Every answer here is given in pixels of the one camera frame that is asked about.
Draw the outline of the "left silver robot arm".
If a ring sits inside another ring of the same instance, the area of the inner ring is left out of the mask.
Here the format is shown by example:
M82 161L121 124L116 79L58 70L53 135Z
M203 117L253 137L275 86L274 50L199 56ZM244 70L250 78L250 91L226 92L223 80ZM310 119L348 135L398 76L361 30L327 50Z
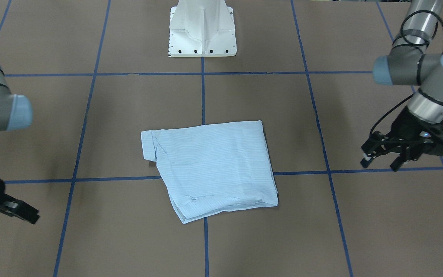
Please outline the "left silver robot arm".
M393 171L423 154L443 157L443 0L413 0L391 51L374 63L374 81L415 85L387 134L371 128L362 145L363 168L382 155L397 153Z

